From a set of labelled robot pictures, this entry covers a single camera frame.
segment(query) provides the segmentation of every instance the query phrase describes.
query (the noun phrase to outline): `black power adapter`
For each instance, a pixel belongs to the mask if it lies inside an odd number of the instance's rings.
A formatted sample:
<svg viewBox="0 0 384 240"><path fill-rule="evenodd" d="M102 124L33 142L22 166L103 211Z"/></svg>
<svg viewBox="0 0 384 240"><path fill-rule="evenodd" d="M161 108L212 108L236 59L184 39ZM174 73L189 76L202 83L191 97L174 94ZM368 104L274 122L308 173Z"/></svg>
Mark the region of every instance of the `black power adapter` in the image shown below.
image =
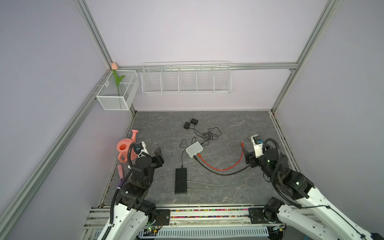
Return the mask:
<svg viewBox="0 0 384 240"><path fill-rule="evenodd" d="M184 128L185 128L185 129L190 129L191 123L192 123L193 125L196 125L198 122L199 122L199 121L198 121L197 119L192 118L190 122L185 122L185 123L184 123Z"/></svg>
<svg viewBox="0 0 384 240"><path fill-rule="evenodd" d="M175 194L187 194L187 169L176 168Z"/></svg>
<svg viewBox="0 0 384 240"><path fill-rule="evenodd" d="M197 125L198 122L199 122L199 121L198 121L197 119L194 119L194 118L191 119L191 123L192 123L193 125Z"/></svg>

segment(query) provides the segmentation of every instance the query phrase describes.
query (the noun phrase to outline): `green tulip leaf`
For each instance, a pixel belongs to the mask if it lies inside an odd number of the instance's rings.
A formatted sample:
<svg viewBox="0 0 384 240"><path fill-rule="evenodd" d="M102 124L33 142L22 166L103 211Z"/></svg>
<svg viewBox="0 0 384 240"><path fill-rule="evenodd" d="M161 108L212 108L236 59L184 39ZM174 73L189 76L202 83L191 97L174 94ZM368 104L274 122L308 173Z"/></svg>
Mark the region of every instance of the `green tulip leaf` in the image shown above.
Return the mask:
<svg viewBox="0 0 384 240"><path fill-rule="evenodd" d="M116 87L119 87L119 84L121 82L121 80L125 77L125 75L122 75L121 77L117 78L116 79Z"/></svg>

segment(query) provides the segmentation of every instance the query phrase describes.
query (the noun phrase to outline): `black power bank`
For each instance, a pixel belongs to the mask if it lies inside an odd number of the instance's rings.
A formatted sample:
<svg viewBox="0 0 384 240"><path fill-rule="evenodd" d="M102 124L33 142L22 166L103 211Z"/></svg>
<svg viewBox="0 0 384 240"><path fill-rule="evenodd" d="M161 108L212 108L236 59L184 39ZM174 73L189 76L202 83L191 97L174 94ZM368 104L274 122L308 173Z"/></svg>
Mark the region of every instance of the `black power bank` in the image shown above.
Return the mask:
<svg viewBox="0 0 384 240"><path fill-rule="evenodd" d="M187 169L176 168L175 194L187 194Z"/></svg>

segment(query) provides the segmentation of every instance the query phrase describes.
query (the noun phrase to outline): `wire mesh basket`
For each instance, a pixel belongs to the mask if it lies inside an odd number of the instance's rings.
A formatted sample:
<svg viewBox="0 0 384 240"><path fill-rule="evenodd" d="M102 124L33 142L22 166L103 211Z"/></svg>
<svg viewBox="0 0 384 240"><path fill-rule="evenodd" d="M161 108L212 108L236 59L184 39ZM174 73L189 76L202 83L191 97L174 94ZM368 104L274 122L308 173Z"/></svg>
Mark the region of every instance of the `wire mesh basket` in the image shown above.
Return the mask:
<svg viewBox="0 0 384 240"><path fill-rule="evenodd" d="M116 73L118 77L125 75L119 87L111 72L96 97L104 110L129 110L140 85L137 73L131 70L116 70Z"/></svg>
<svg viewBox="0 0 384 240"><path fill-rule="evenodd" d="M141 76L145 94L229 93L230 64L144 66Z"/></svg>

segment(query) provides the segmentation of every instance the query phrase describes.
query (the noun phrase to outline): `white router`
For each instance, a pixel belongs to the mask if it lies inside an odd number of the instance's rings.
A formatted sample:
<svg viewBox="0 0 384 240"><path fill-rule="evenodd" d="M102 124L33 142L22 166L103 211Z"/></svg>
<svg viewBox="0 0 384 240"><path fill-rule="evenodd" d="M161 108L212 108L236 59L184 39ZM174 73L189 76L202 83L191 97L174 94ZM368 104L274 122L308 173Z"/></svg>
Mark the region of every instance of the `white router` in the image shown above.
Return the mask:
<svg viewBox="0 0 384 240"><path fill-rule="evenodd" d="M193 156L203 151L203 146L201 146L199 142L195 142L191 146L187 147L185 151L188 153L190 158L193 158Z"/></svg>

